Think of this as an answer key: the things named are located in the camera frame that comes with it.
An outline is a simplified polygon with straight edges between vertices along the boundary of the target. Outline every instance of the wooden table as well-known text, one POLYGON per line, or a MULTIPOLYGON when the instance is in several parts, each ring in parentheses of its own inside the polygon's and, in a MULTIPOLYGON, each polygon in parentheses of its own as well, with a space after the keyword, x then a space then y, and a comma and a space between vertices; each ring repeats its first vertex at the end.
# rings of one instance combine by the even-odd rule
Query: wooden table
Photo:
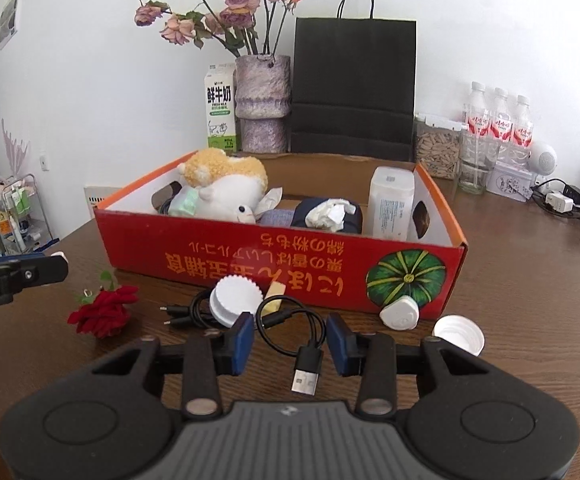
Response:
MULTIPOLYGON (((486 335, 482 356, 565 402, 580 424, 580 222, 555 218, 534 204, 486 194, 451 192, 449 201, 470 243, 468 257, 445 313, 477 322, 486 335)), ((99 283, 109 263, 96 224, 90 222, 61 242, 70 260, 65 283, 24 291, 14 303, 0 306, 0 418, 13 403, 67 372, 145 333, 165 344, 180 342, 185 332, 169 330, 159 307, 189 301, 196 288, 126 272, 118 281, 137 285, 141 301, 122 335, 103 341, 76 335, 66 324, 75 295, 99 283)), ((358 331, 380 330, 378 316, 344 313, 358 331)), ((272 329, 285 346, 305 337, 304 320, 272 329)), ((415 344, 432 330, 421 322, 407 333, 391 332, 415 344)), ((271 351, 259 337, 246 372, 219 379, 226 404, 233 399, 289 400, 293 360, 271 351)), ((166 381, 164 402, 178 405, 179 378, 166 381)), ((326 353, 316 399, 354 402, 358 378, 339 378, 326 353)), ((399 377, 399 407, 417 399, 414 378, 399 377)), ((0 457, 0 480, 10 474, 0 457)), ((580 448, 567 476, 580 480, 580 448)))

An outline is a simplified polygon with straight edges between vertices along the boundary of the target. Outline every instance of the purple textured vase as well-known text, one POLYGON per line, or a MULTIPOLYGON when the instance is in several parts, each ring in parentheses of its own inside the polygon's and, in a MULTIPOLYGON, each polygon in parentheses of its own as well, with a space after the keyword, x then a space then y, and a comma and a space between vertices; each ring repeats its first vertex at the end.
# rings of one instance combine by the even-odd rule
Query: purple textured vase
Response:
POLYGON ((252 55, 236 60, 235 114, 241 119, 241 149, 284 153, 283 117, 290 113, 290 57, 252 55))

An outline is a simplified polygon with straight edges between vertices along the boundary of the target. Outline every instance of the glass cup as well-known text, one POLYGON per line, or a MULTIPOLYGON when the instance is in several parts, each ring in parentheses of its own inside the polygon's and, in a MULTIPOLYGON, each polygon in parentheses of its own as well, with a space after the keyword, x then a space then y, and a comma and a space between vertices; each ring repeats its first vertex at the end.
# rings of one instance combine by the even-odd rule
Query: glass cup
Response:
POLYGON ((481 194, 487 186, 501 141, 463 130, 458 156, 458 186, 468 193, 481 194))

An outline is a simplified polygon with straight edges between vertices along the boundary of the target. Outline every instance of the red cardboard box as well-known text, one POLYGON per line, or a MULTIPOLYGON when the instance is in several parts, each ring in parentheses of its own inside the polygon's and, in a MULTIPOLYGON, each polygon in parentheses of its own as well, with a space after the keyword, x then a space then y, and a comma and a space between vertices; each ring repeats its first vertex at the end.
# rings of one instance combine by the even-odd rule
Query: red cardboard box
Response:
POLYGON ((283 187, 278 208, 296 206, 309 196, 346 198, 361 204, 364 219, 374 170, 410 169, 415 175, 413 217, 408 241, 398 242, 156 214, 151 196, 178 180, 177 165, 192 155, 100 203, 95 215, 114 267, 205 286, 227 274, 241 274, 264 292, 276 280, 286 283, 286 294, 306 304, 362 312, 379 312, 407 294, 419 303, 422 319, 441 315, 468 246, 443 195, 421 166, 361 156, 259 156, 269 187, 283 187))

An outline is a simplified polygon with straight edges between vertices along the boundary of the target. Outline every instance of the black paper bag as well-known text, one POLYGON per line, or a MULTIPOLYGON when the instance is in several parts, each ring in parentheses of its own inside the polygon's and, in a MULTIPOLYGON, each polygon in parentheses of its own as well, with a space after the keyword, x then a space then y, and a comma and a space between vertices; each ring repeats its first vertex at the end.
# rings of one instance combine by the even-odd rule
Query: black paper bag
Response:
POLYGON ((413 160, 417 23, 298 18, 291 151, 413 160))

